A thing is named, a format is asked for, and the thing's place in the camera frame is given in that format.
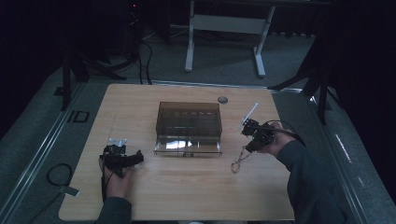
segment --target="hand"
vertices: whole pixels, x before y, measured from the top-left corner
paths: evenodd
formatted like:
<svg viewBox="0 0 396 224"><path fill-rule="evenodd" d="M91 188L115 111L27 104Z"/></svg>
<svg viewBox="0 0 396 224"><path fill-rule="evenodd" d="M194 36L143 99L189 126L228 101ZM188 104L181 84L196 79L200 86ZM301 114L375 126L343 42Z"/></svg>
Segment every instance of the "hand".
<svg viewBox="0 0 396 224"><path fill-rule="evenodd" d="M278 122L274 122L271 124L275 129L284 130ZM274 142L262 147L261 149L257 150L260 153L269 153L275 157L277 157L277 153L288 143L295 140L292 136L282 133L282 132L275 132L274 133Z"/></svg>
<svg viewBox="0 0 396 224"><path fill-rule="evenodd" d="M101 171L105 168L106 196L107 198L117 197L128 199L128 194L132 188L132 177L134 176L134 167L125 168L124 178L120 178L111 170L103 165L103 161L99 159Z"/></svg>

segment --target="cable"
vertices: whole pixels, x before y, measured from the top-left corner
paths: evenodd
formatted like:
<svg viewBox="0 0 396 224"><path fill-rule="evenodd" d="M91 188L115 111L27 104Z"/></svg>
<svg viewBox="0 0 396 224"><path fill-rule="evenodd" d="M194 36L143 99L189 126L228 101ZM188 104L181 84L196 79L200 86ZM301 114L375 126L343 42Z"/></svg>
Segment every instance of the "cable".
<svg viewBox="0 0 396 224"><path fill-rule="evenodd" d="M249 127L249 128L253 128L253 129L256 129L256 130L259 130L259 129L260 129L260 130L268 130L268 131L272 131L272 132L285 133L285 134L287 134L287 135L289 135L289 136L295 138L295 139L298 140L304 147L306 147L306 144L305 144L303 138L302 138L299 134L297 134L297 132L294 130L294 128L293 128L293 126L291 126L291 124L289 124L289 123L287 123L287 122L285 122L285 121L279 120L279 119L268 120L268 121L266 121L264 124L269 123L269 122L280 122L280 123L282 123L282 124L287 124L287 125L290 127L291 132L288 132L288 131L283 130L283 129L262 127L262 126L260 126L260 125L254 125L254 126L248 126L248 127Z"/></svg>
<svg viewBox="0 0 396 224"><path fill-rule="evenodd" d="M56 182L54 182L53 180L51 180L50 174L52 173L53 170L55 170L56 168L61 167L61 166L65 166L65 167L67 168L69 174L68 174L68 177L67 177L67 179L66 179L66 181L65 181L64 183L56 183ZM71 167L69 164L66 164L66 163L59 163L59 164L57 164L57 165L51 167L51 168L47 171L47 181L48 181L51 185L57 186L57 187L60 187L60 186L69 186L69 184L70 184L70 182L71 182L71 180L72 180L72 175L73 175L73 169L72 169L72 167ZM58 193L52 198L52 200L49 201L49 203L47 203L47 205L46 205L43 209L41 209L41 211L38 212L38 214L35 215L35 217L32 218L32 220L29 222L29 224L34 223L35 220L36 220L41 214L43 214L43 213L44 213L44 212L45 212L45 211L46 211L46 210L47 210L47 209L48 209L48 208L49 208L49 207L61 196L61 195L62 195L62 193L61 193L61 192L58 192Z"/></svg>
<svg viewBox="0 0 396 224"><path fill-rule="evenodd" d="M104 149L103 154L102 154L102 200L105 202L105 199L107 198L106 195L106 190L107 190L107 184L110 181L111 176L113 176L114 172L111 173L111 175L108 177L107 180L105 180L105 162L106 162L106 149Z"/></svg>
<svg viewBox="0 0 396 224"><path fill-rule="evenodd" d="M149 85L152 85L151 78L149 77L149 62L151 61L152 48L151 48L151 46L150 46L149 44L147 44L147 43L144 42L144 41L142 41L142 45L145 45L145 46L148 47L148 49L149 49L149 56L148 56L148 62L147 62L147 64L146 64L146 66L144 66L144 65L142 64L142 58L140 57L140 54L138 54L138 57L137 57L138 64L136 64L136 65L139 67L139 79L140 79L140 84L143 85L142 71L144 71L144 72L146 72L146 77L147 77L147 80L148 80L148 84L149 84Z"/></svg>

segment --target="transparent box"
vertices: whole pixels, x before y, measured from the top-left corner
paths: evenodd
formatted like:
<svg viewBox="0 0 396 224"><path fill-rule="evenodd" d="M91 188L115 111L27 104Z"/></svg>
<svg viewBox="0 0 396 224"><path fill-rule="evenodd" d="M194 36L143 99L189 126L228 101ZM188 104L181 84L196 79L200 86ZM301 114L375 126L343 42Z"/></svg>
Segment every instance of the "transparent box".
<svg viewBox="0 0 396 224"><path fill-rule="evenodd" d="M221 155L222 128L219 104L160 102L156 131L156 155Z"/></svg>

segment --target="black cloth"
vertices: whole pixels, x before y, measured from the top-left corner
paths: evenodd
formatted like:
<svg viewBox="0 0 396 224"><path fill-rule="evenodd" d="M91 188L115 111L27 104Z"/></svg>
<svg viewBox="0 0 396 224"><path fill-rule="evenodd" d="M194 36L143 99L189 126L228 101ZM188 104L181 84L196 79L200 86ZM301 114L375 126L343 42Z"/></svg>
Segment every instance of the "black cloth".
<svg viewBox="0 0 396 224"><path fill-rule="evenodd" d="M297 224L339 224L351 221L335 200L339 183L324 161L297 140L286 144L279 151L277 159L290 171L288 194ZM108 198L97 223L130 223L131 214L132 205L127 200Z"/></svg>
<svg viewBox="0 0 396 224"><path fill-rule="evenodd" d="M132 204L123 198L107 198L97 224L131 223Z"/></svg>

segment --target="table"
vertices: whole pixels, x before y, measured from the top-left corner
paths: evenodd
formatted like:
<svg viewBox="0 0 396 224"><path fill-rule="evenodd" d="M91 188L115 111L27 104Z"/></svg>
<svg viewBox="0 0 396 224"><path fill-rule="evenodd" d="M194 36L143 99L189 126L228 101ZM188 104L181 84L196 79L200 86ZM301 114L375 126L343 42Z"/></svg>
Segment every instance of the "table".
<svg viewBox="0 0 396 224"><path fill-rule="evenodd" d="M154 155L159 102L220 104L221 150L215 158ZM254 153L236 175L231 163L250 139L236 127L254 103L251 119L279 119L271 92L233 87L112 84L108 87L70 186L77 198L65 196L59 217L95 220L103 205L98 157L109 137L126 138L127 154L142 150L137 165L133 203L135 220L280 220L294 219L287 194L289 171L269 154Z"/></svg>

